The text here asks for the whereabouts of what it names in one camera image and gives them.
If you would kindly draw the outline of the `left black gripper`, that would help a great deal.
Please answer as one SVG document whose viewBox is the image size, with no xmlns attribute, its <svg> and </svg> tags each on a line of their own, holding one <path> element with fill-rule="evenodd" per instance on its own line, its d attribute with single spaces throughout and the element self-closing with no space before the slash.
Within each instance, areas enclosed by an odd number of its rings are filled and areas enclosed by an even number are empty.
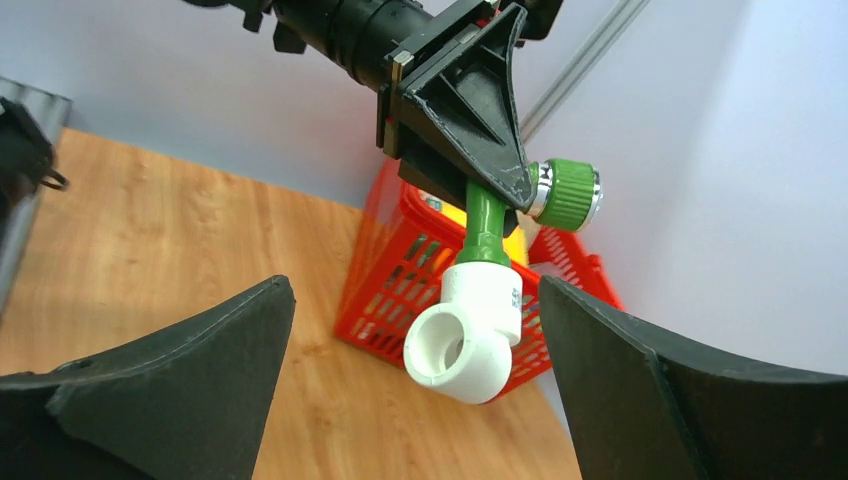
<svg viewBox="0 0 848 480">
<path fill-rule="evenodd" d="M 527 12 L 494 6 L 458 1 L 387 55 L 378 144 L 421 190 L 462 207 L 472 181 L 526 212 L 536 182 L 519 133 L 512 60 Z"/>
</svg>

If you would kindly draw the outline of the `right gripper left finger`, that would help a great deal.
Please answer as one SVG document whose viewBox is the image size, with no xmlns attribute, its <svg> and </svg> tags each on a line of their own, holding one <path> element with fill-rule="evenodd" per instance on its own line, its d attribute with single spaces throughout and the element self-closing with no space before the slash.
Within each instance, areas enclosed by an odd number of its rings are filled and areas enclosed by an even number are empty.
<svg viewBox="0 0 848 480">
<path fill-rule="evenodd" d="M 272 276 L 47 372 L 1 379 L 5 479 L 249 479 L 296 300 Z"/>
</svg>

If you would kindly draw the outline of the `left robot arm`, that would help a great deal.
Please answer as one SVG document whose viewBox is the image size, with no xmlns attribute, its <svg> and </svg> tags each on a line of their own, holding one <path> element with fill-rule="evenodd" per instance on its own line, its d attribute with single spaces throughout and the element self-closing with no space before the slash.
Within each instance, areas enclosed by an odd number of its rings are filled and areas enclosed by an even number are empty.
<svg viewBox="0 0 848 480">
<path fill-rule="evenodd" d="M 512 80 L 527 10 L 457 1 L 439 14 L 416 1 L 240 1 L 243 25 L 276 19 L 281 53 L 319 51 L 377 95 L 376 144 L 411 185 L 459 206 L 487 188 L 511 210 L 536 195 Z"/>
</svg>

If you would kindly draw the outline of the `white pipe elbow fitting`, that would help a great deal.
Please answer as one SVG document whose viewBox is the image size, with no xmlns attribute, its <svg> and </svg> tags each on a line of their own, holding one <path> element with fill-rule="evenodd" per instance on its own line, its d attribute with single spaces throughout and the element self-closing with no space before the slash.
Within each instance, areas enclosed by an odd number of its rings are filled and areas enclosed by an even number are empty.
<svg viewBox="0 0 848 480">
<path fill-rule="evenodd" d="M 516 271 L 489 262 L 455 264 L 442 276 L 440 300 L 406 334 L 406 372 L 418 385 L 461 403 L 486 403 L 510 378 L 521 329 Z"/>
</svg>

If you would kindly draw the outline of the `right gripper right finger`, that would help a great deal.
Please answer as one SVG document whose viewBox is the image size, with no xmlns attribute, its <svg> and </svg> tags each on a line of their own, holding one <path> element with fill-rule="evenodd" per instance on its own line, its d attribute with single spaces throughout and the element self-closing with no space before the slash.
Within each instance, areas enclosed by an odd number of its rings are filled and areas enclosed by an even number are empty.
<svg viewBox="0 0 848 480">
<path fill-rule="evenodd" d="M 545 276 L 539 316 L 586 479 L 843 479 L 847 379 L 726 352 Z"/>
</svg>

